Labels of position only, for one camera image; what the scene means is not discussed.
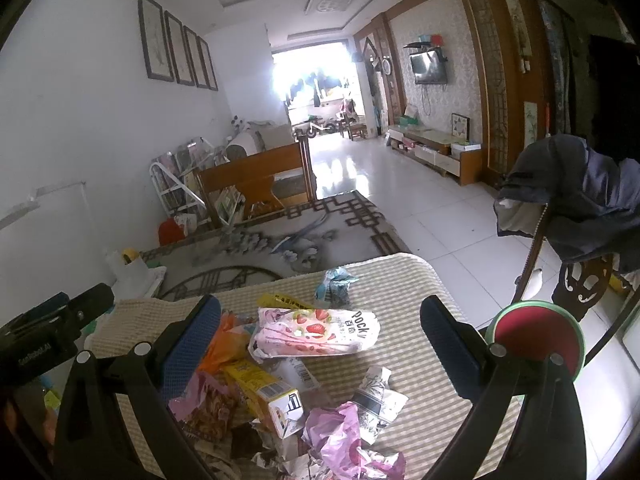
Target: lattice panel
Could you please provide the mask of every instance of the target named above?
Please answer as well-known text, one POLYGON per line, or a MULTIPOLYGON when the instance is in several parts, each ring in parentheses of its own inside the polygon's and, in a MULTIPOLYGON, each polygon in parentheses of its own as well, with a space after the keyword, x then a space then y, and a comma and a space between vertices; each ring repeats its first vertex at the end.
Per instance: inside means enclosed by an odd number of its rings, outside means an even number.
POLYGON ((482 50, 489 105, 489 161, 488 167, 507 173, 507 92, 498 31, 489 0, 469 0, 476 21, 482 50))

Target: box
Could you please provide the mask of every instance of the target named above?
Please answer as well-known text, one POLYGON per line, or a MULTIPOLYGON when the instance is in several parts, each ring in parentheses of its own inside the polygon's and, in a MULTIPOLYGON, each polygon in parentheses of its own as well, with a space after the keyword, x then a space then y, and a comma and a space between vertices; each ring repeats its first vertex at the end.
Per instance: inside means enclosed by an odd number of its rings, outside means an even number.
POLYGON ((460 152, 472 152, 473 150, 480 150, 481 144, 455 144, 451 145, 451 156, 456 160, 460 160, 460 152))
POLYGON ((304 427, 298 390, 243 359, 222 368, 231 389, 261 423, 279 438, 287 438, 304 427))
POLYGON ((418 124, 418 119, 416 119, 415 117, 402 115, 398 117, 398 124, 400 124, 400 126, 407 126, 409 124, 418 124))
POLYGON ((415 148, 415 141, 409 139, 408 137, 403 137, 402 143, 411 150, 415 148))

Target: yellow object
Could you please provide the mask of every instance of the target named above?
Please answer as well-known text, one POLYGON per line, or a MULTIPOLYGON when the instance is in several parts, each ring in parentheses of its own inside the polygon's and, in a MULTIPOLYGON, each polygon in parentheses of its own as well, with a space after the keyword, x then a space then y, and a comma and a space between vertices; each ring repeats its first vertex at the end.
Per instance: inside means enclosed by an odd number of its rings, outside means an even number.
POLYGON ((263 294, 258 298, 258 306, 263 308, 286 308, 290 310, 314 310, 315 307, 302 303, 285 294, 263 294))
POLYGON ((302 401, 295 388, 246 359, 222 369, 229 386, 239 390, 249 410, 278 437, 286 438, 304 426, 302 401))
POLYGON ((136 260, 137 258, 139 258, 140 257, 140 253, 137 250, 132 249, 130 247, 130 248, 124 249, 122 251, 122 257, 123 257, 125 263, 128 265, 133 260, 136 260))
POLYGON ((622 286, 622 282, 617 276, 613 274, 609 278, 609 286, 616 291, 618 294, 626 294, 626 290, 622 286))
POLYGON ((44 405, 46 408, 51 408, 52 410, 57 412, 60 409, 60 399, 54 392, 49 390, 44 395, 44 405))

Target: picture frame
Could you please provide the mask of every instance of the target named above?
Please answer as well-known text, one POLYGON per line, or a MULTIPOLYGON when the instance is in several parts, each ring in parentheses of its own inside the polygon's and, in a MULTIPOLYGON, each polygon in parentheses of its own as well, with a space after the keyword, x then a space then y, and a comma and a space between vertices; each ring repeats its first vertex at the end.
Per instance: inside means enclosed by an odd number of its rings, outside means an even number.
POLYGON ((200 55, 198 35, 185 25, 184 38, 186 40, 187 53, 189 54, 189 62, 191 63, 191 69, 193 71, 193 78, 195 79, 196 86, 198 88, 209 88, 209 83, 207 82, 207 71, 204 66, 204 60, 200 55))
POLYGON ((153 0, 138 0, 138 19, 146 76, 149 79, 173 81, 169 46, 162 6, 153 0))
POLYGON ((464 115, 457 113, 451 114, 451 135, 460 140, 469 142, 469 123, 470 119, 464 115))
POLYGON ((195 86, 182 22, 168 10, 164 12, 164 21, 175 81, 180 85, 195 86))
POLYGON ((209 52, 209 45, 201 37, 198 36, 198 49, 202 56, 202 63, 205 68, 205 75, 207 76, 207 84, 209 88, 215 92, 218 91, 218 82, 216 80, 216 74, 213 72, 213 62, 211 61, 211 53, 209 52))

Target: drawer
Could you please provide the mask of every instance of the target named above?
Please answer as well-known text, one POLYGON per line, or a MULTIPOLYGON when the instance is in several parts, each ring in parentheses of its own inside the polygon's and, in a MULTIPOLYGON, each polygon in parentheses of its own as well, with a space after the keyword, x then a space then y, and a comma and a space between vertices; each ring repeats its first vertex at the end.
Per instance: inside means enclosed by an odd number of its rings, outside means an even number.
POLYGON ((426 146, 416 146, 414 148, 414 155, 430 164, 436 163, 436 151, 426 146))
POLYGON ((435 153, 435 165, 443 170, 453 173, 455 176, 460 176, 460 161, 451 158, 450 156, 441 155, 435 153))

